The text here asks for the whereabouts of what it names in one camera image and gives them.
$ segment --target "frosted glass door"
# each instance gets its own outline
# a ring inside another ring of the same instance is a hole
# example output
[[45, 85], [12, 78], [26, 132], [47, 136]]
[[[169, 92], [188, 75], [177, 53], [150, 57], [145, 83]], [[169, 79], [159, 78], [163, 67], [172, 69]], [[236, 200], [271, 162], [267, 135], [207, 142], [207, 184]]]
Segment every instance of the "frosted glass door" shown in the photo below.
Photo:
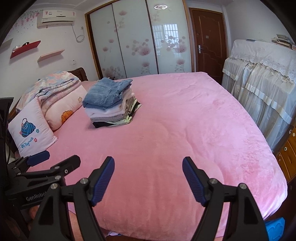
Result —
[[[188, 25], [182, 0], [147, 0], [160, 74], [191, 72]], [[157, 10], [157, 5], [167, 5]]]
[[112, 5], [91, 13], [90, 18], [103, 76], [114, 80], [126, 78]]
[[112, 6], [127, 77], [157, 74], [145, 0], [121, 0]]

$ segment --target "door handle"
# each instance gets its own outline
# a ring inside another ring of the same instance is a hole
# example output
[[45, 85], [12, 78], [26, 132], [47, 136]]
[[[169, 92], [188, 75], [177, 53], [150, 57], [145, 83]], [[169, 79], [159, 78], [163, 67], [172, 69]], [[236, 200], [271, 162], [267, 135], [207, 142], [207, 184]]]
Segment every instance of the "door handle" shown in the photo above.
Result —
[[198, 45], [198, 53], [201, 53], [201, 51], [200, 51], [201, 49], [203, 49], [203, 48], [201, 48], [200, 45]]

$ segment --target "wall-mounted air conditioner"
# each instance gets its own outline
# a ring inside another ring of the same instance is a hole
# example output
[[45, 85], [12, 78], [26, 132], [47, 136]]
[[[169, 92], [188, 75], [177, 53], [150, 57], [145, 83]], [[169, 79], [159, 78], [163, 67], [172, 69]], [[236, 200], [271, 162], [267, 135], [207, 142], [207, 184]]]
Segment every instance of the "wall-mounted air conditioner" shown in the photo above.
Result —
[[43, 10], [37, 17], [37, 28], [49, 25], [71, 24], [76, 12], [66, 10]]

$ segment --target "ceiling light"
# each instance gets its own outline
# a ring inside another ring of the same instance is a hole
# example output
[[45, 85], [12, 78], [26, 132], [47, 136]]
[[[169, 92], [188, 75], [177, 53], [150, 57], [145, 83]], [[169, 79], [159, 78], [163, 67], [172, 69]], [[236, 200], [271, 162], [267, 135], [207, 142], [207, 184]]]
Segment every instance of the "ceiling light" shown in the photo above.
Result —
[[156, 5], [154, 8], [157, 9], [157, 10], [164, 10], [164, 9], [166, 9], [168, 7], [167, 7], [167, 5], [161, 4], [161, 5]]

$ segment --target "wooden door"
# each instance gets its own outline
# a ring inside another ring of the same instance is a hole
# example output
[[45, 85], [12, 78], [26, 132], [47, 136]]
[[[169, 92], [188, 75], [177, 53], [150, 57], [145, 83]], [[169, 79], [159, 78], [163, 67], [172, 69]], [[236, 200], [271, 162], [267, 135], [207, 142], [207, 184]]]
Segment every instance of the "wooden door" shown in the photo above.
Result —
[[222, 84], [222, 69], [227, 58], [223, 15], [210, 10], [189, 9], [195, 41], [196, 70], [208, 73]]

